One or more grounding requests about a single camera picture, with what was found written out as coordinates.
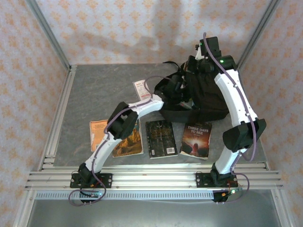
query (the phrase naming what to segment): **cable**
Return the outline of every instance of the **cable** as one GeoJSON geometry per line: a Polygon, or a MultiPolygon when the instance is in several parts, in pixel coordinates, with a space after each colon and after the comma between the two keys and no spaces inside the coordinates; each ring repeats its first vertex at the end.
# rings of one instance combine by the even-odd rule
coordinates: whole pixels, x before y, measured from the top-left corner
{"type": "Polygon", "coordinates": [[[162,77],[162,76],[151,76],[151,77],[148,77],[145,81],[144,81],[144,88],[148,91],[148,93],[150,93],[151,94],[151,98],[152,98],[152,95],[153,95],[153,93],[147,88],[147,86],[146,86],[146,82],[149,80],[149,79],[151,79],[151,78],[163,78],[163,79],[168,79],[168,80],[170,80],[170,78],[167,78],[167,77],[162,77]]]}
{"type": "MultiPolygon", "coordinates": [[[[151,78],[164,78],[164,79],[170,79],[170,78],[167,78],[167,77],[162,77],[162,76],[151,76],[151,77],[148,77],[145,81],[144,81],[144,87],[145,89],[151,94],[151,98],[149,100],[147,100],[146,102],[144,103],[141,103],[141,104],[138,104],[138,105],[134,105],[134,106],[130,106],[122,111],[120,111],[119,113],[117,113],[116,116],[114,116],[114,118],[112,120],[110,120],[110,122],[107,124],[107,126],[105,127],[104,129],[104,134],[107,135],[106,139],[100,144],[100,146],[97,148],[96,152],[95,152],[95,155],[94,155],[94,158],[93,158],[93,161],[92,161],[92,164],[91,164],[91,173],[92,175],[94,176],[94,178],[97,180],[97,182],[100,183],[100,185],[102,185],[102,187],[104,188],[104,193],[102,194],[102,196],[100,196],[100,198],[94,200],[94,201],[90,201],[90,205],[91,204],[94,204],[96,202],[99,202],[106,194],[106,187],[105,185],[102,183],[102,181],[96,176],[95,174],[95,171],[94,171],[94,164],[95,164],[95,160],[97,158],[97,155],[99,153],[99,151],[101,150],[102,146],[109,140],[109,133],[108,133],[108,128],[112,125],[112,123],[119,117],[121,116],[121,114],[123,114],[124,112],[128,111],[128,110],[131,110],[132,108],[134,107],[140,107],[140,106],[143,106],[145,104],[148,104],[152,101],[152,92],[147,89],[146,87],[146,82],[151,79],[151,78]]],[[[75,192],[92,192],[92,190],[86,190],[86,189],[76,189],[76,190],[73,190],[71,191],[71,193],[69,194],[68,196],[68,201],[69,203],[72,205],[72,206],[75,206],[75,207],[81,207],[81,206],[85,206],[86,203],[82,203],[82,204],[77,204],[77,203],[74,203],[71,201],[71,195],[75,192]]]]}
{"type": "Polygon", "coordinates": [[[198,201],[198,202],[179,202],[179,201],[167,201],[167,200],[137,200],[137,201],[146,201],[146,202],[155,202],[155,203],[168,203],[168,204],[186,204],[186,205],[214,203],[213,201],[209,201],[209,200],[198,201]]]}
{"type": "MultiPolygon", "coordinates": [[[[238,162],[238,160],[240,159],[241,156],[244,157],[244,159],[246,161],[249,161],[251,162],[253,159],[254,159],[254,156],[255,156],[255,153],[256,153],[256,146],[257,146],[257,136],[256,136],[256,128],[255,128],[255,124],[254,124],[254,121],[253,119],[251,118],[250,116],[250,112],[248,110],[248,107],[247,107],[247,104],[246,104],[246,101],[245,101],[245,98],[244,98],[244,95],[242,94],[240,88],[238,87],[237,83],[233,80],[233,78],[229,75],[229,73],[223,68],[223,66],[217,61],[217,59],[213,56],[212,52],[210,51],[209,49],[209,46],[207,44],[207,41],[206,41],[206,32],[203,33],[203,42],[204,42],[204,45],[205,45],[205,48],[207,49],[207,52],[209,54],[209,56],[211,57],[211,59],[215,62],[215,64],[222,70],[222,72],[228,77],[228,79],[232,82],[232,84],[234,85],[234,88],[237,89],[238,93],[239,93],[239,96],[242,100],[242,103],[243,103],[243,106],[244,106],[244,109],[245,109],[245,114],[246,116],[248,117],[248,119],[250,120],[250,123],[251,123],[251,127],[252,127],[252,134],[253,134],[253,151],[252,151],[252,154],[251,154],[251,157],[250,158],[247,158],[242,152],[238,154],[238,156],[236,157],[236,159],[234,160],[233,164],[231,165],[231,168],[230,168],[230,172],[232,175],[242,175],[246,178],[247,180],[247,189],[245,191],[245,194],[248,193],[249,189],[250,189],[250,181],[248,179],[248,177],[243,174],[243,173],[235,173],[233,171],[233,168],[234,166],[236,165],[236,163],[238,162]]],[[[228,201],[228,202],[225,202],[225,203],[231,203],[231,202],[236,202],[238,201],[240,198],[243,197],[243,195],[235,200],[232,200],[232,201],[228,201]]]]}

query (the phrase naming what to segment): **wall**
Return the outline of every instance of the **wall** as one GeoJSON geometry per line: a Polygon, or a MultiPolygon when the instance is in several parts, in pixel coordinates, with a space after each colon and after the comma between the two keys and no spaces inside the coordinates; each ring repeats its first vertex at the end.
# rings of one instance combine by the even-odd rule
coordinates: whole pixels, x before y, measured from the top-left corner
{"type": "Polygon", "coordinates": [[[203,37],[239,60],[270,0],[38,0],[71,64],[185,62],[203,37]]]}
{"type": "Polygon", "coordinates": [[[282,0],[241,70],[272,169],[283,171],[291,209],[303,223],[303,5],[282,0]]]}
{"type": "Polygon", "coordinates": [[[66,70],[24,0],[0,2],[0,226],[41,157],[66,70]]]}

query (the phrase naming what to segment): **gray mat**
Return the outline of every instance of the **gray mat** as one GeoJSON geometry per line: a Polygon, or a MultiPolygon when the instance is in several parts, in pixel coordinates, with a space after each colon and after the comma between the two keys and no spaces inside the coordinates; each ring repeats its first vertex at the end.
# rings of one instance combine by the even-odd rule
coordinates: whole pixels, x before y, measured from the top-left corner
{"type": "MultiPolygon", "coordinates": [[[[177,70],[171,64],[116,64],[116,65],[80,65],[77,67],[71,94],[66,107],[61,135],[58,143],[55,166],[78,166],[88,159],[90,151],[89,122],[108,119],[116,106],[121,102],[139,101],[133,86],[134,81],[159,75],[167,76],[177,70]]],[[[148,86],[153,90],[160,79],[151,79],[148,86]]],[[[140,164],[176,164],[176,163],[214,163],[220,156],[224,144],[222,134],[232,127],[230,116],[213,122],[209,159],[201,159],[178,155],[149,159],[146,121],[162,120],[159,112],[141,118],[144,153],[128,157],[108,157],[105,166],[140,165],[140,164]]],[[[173,123],[174,136],[179,151],[184,124],[173,123]]],[[[264,162],[265,155],[260,142],[254,162],[264,162]]]]}

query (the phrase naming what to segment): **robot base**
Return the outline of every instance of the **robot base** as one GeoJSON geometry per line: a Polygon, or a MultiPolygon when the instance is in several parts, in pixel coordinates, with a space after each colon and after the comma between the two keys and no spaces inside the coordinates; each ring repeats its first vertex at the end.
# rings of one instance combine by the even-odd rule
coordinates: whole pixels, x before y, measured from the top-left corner
{"type": "Polygon", "coordinates": [[[197,188],[236,188],[238,187],[237,177],[231,175],[224,179],[214,181],[211,173],[196,173],[197,188]]]}
{"type": "MultiPolygon", "coordinates": [[[[113,175],[105,173],[96,173],[98,179],[102,181],[106,188],[112,187],[113,175]]],[[[71,175],[71,188],[103,188],[99,183],[87,184],[83,181],[79,173],[73,173],[71,175]]]]}

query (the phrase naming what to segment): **book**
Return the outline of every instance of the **book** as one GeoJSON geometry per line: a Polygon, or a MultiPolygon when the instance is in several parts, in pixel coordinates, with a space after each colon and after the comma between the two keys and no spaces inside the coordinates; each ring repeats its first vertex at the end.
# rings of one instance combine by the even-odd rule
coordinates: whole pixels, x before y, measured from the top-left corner
{"type": "Polygon", "coordinates": [[[141,133],[141,122],[138,120],[134,126],[132,134],[122,140],[114,149],[113,157],[123,157],[129,155],[138,155],[143,153],[141,133]]]}
{"type": "Polygon", "coordinates": [[[208,159],[211,130],[211,123],[185,124],[180,154],[208,159]]]}
{"type": "Polygon", "coordinates": [[[178,155],[172,124],[168,121],[146,122],[150,158],[178,155]]]}
{"type": "Polygon", "coordinates": [[[90,130],[90,151],[94,152],[104,137],[104,129],[107,126],[107,120],[95,121],[89,123],[90,130]]]}
{"type": "MultiPolygon", "coordinates": [[[[104,129],[107,126],[107,120],[90,122],[90,143],[91,151],[94,152],[104,137],[104,129]]],[[[122,140],[114,149],[113,157],[122,157],[129,155],[137,155],[143,153],[143,145],[141,140],[141,123],[138,120],[134,126],[133,132],[126,139],[122,140]]]]}

